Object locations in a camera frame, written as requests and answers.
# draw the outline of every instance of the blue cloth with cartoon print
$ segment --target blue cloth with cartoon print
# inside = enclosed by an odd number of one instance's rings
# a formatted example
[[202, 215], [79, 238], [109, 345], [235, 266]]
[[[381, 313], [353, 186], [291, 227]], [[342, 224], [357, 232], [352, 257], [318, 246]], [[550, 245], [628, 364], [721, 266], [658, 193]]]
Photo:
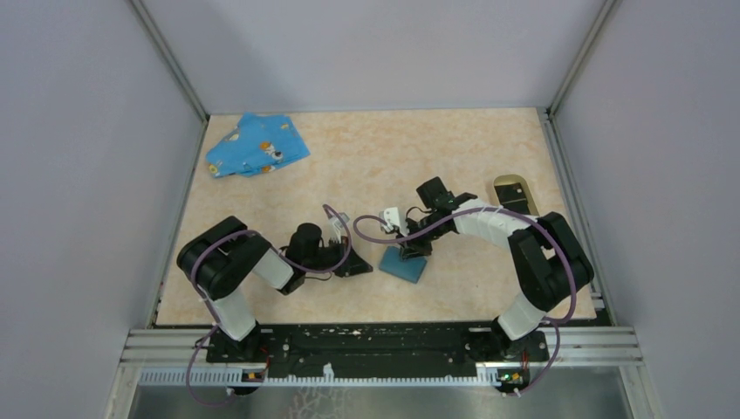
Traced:
[[245, 113], [230, 133], [206, 154], [214, 177], [253, 176], [285, 167], [309, 155], [287, 115]]

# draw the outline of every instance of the white wall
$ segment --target white wall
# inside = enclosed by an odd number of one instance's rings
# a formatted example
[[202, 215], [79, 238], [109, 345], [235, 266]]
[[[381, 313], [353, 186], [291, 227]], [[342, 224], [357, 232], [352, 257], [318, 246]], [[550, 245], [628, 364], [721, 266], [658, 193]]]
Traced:
[[0, 127], [0, 416], [101, 417], [200, 123], [125, 2], [2, 2]]
[[210, 113], [546, 106], [600, 0], [147, 0]]
[[623, 2], [557, 122], [668, 417], [737, 417], [740, 3]]

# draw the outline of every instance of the beige marble tabletop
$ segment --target beige marble tabletop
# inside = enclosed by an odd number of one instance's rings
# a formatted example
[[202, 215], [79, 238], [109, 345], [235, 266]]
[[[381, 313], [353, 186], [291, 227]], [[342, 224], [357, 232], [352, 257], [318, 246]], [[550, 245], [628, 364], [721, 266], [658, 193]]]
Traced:
[[[288, 244], [300, 223], [316, 223], [329, 237], [322, 203], [350, 217], [377, 214], [391, 206], [405, 209], [421, 205], [415, 190], [434, 176], [440, 176], [456, 195], [471, 192], [496, 202], [487, 195], [486, 184], [500, 175], [521, 175], [540, 214], [565, 214], [533, 108], [295, 113], [291, 117], [311, 156], [271, 173], [221, 179], [211, 177], [204, 156], [240, 116], [211, 118], [175, 255], [189, 240], [231, 215], [276, 247]], [[387, 238], [373, 222], [361, 226], [366, 233]], [[357, 252], [377, 268], [385, 247], [358, 237], [355, 242]], [[376, 269], [327, 282], [307, 279], [288, 296], [249, 275], [242, 292], [262, 323], [493, 319], [519, 292], [508, 251], [456, 234], [433, 246], [416, 285]], [[552, 315], [564, 315], [568, 302]], [[586, 288], [579, 293], [575, 317], [595, 317]], [[173, 258], [157, 324], [211, 320]]]

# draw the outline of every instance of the black wire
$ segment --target black wire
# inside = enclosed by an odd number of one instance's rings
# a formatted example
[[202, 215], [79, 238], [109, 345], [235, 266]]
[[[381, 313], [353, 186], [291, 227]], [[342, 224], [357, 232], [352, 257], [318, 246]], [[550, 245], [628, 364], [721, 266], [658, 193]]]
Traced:
[[318, 281], [328, 281], [328, 280], [329, 280], [329, 279], [331, 279], [331, 278], [332, 278], [333, 276], [334, 276], [334, 272], [329, 272], [329, 277], [328, 277], [328, 278], [319, 278], [319, 277], [305, 277], [305, 278], [306, 278], [306, 279], [316, 279], [316, 280], [318, 280]]
[[417, 209], [417, 210], [419, 210], [419, 211], [423, 212], [424, 214], [431, 214], [431, 213], [432, 213], [432, 210], [431, 210], [431, 209], [430, 209], [430, 210], [428, 210], [428, 211], [425, 211], [425, 210], [423, 210], [423, 209], [421, 209], [421, 208], [419, 208], [419, 207], [411, 207], [411, 208], [409, 208], [409, 209], [408, 209], [408, 210], [406, 211], [406, 218], [408, 218], [408, 214], [410, 214], [410, 213], [411, 213], [411, 210], [413, 210], [413, 209]]

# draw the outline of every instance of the gray floor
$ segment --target gray floor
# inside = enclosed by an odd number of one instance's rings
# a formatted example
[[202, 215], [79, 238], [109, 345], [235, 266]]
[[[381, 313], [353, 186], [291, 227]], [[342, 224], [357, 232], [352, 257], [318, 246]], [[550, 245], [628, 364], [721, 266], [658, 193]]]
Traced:
[[[217, 401], [223, 389], [197, 388]], [[196, 404], [185, 388], [142, 387], [132, 419], [169, 418], [625, 418], [631, 417], [619, 370], [552, 370], [521, 399], [493, 388], [260, 388], [227, 407]]]

